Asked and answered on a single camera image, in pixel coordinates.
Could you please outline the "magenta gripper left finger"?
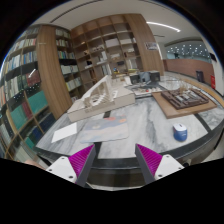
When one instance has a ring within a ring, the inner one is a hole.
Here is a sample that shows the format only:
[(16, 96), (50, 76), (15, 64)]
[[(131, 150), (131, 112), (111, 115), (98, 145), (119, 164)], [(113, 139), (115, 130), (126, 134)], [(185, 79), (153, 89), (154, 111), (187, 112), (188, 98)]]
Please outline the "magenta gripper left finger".
[(69, 157), (61, 156), (47, 171), (84, 187), (95, 156), (95, 145), (92, 144)]

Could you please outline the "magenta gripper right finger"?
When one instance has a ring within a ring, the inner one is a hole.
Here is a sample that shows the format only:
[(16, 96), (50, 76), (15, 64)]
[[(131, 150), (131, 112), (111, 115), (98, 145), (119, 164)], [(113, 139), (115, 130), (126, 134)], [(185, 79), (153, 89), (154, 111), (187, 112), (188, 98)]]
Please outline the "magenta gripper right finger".
[(171, 155), (158, 154), (140, 144), (135, 146), (135, 154), (146, 184), (183, 169), (183, 166)]

